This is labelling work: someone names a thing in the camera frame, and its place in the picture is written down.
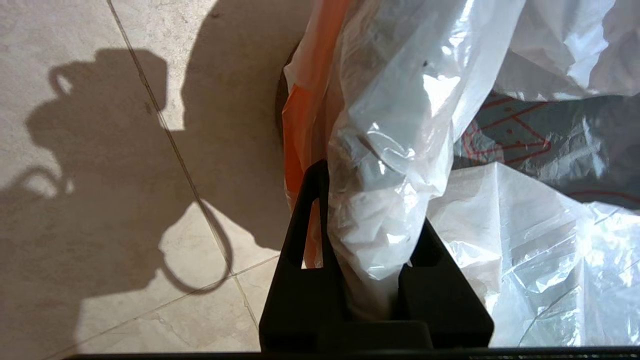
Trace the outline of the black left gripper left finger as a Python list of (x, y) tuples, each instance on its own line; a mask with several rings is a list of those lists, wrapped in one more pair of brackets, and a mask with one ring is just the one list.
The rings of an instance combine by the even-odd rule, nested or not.
[[(320, 334), (349, 317), (343, 274), (327, 234), (329, 184), (325, 160), (304, 174), (259, 321), (263, 351), (315, 351)], [(311, 220), (320, 222), (323, 265), (303, 269)]]

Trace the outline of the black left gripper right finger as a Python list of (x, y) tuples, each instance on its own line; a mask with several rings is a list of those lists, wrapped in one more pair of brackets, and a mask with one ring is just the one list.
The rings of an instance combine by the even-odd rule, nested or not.
[(487, 348), (495, 324), (426, 219), (398, 276), (398, 314), (426, 325), (435, 349)]

